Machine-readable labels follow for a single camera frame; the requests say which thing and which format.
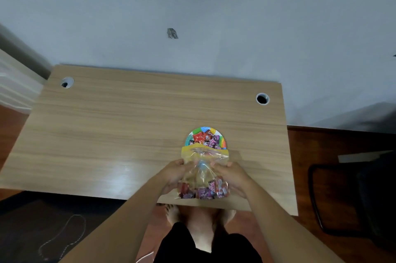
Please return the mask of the person's left hand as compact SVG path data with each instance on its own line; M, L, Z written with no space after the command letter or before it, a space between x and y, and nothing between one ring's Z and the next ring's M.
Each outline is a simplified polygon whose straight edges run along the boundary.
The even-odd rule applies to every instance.
M192 163L187 163L187 164L188 164L188 171L190 171L193 165ZM172 161L168 163L161 171L159 171L154 176L154 179L156 185L160 187L161 195L168 194L171 190L177 188L179 181L177 183L172 183Z

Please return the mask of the person's right hand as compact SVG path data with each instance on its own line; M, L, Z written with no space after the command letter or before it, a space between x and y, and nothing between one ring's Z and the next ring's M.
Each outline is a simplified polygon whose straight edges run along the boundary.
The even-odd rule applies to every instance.
M237 163L232 164L232 179L225 180L231 190L241 197L248 199L251 194L251 188L254 186L254 180L247 172Z

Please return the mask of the clear zip bag yellow top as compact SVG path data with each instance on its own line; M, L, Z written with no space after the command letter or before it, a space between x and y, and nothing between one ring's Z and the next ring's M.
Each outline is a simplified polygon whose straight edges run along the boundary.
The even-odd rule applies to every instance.
M221 177L212 169L211 162L226 164L229 160L229 151L193 144L182 148L181 157L187 163L192 162L194 168L188 171L180 181L193 183L196 187L199 187L206 181Z

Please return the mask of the person's left forearm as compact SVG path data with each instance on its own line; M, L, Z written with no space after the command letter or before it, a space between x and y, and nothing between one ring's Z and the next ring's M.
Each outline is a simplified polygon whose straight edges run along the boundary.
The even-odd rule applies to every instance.
M143 240L166 178L157 174L59 263L131 263Z

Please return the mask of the person's right forearm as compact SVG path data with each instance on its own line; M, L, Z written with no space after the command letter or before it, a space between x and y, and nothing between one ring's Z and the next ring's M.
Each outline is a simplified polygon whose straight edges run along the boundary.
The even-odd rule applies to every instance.
M344 263L254 180L242 186L275 263Z

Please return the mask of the pile of wrapped candies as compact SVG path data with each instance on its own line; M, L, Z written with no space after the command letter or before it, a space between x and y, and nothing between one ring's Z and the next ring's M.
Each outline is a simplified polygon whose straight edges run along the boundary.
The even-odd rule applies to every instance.
M196 187L193 183L179 182L177 186L178 197L181 199L213 200L225 198L230 195L228 183L222 177L206 181Z

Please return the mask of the person's left leg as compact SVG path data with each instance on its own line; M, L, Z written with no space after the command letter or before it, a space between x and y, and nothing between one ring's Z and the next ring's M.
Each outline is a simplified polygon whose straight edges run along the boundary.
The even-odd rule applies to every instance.
M189 231L189 223L191 217L182 212L177 205L165 205L166 217L171 225L171 230L162 239L158 252L171 251L171 247L175 247L177 252L196 252L194 239Z

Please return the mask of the person's leg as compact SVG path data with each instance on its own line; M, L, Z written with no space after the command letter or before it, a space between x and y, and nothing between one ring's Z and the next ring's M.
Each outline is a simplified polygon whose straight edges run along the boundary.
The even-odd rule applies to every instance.
M175 247L177 252L196 252L194 239L189 231L189 223L191 217L182 212L177 205L165 205L166 217L171 225L171 230L162 239L158 252L171 251L171 247Z
M206 219L203 221L199 249L212 253L227 246L230 234L225 226L234 218L235 214L235 210L217 209L216 211L208 211Z

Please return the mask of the person's right leg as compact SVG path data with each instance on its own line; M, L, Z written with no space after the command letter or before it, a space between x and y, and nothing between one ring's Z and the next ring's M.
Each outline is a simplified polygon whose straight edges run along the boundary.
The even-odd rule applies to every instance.
M235 210L217 209L216 211L208 211L206 219L203 221L199 249L212 253L227 246L230 234L225 226L234 218L235 214Z

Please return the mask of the black shorts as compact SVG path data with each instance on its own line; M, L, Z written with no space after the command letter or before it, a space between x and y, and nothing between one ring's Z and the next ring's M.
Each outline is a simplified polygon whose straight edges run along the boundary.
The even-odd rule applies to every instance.
M215 229L211 252L199 250L182 222L176 222L162 239L153 263L263 263L245 236L229 234L224 226Z

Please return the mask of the dark floor mat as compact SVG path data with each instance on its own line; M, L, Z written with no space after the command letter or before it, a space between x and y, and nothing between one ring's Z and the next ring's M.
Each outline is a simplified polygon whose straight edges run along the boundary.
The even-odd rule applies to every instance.
M0 201L0 263L58 263L125 200L24 191Z

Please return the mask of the black chair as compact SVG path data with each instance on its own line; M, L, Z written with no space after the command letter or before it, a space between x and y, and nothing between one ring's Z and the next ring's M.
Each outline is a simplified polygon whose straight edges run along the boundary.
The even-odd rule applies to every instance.
M341 171L347 183L364 229L340 230L324 226L314 192L314 172ZM322 232L331 236L368 238L380 248L396 252L396 150L366 162L313 164L308 168L308 189L311 205Z

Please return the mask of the white skirting board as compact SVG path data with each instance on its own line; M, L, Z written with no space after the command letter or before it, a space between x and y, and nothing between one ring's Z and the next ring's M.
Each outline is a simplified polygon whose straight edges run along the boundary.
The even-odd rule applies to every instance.
M0 106L29 115L46 81L0 49Z

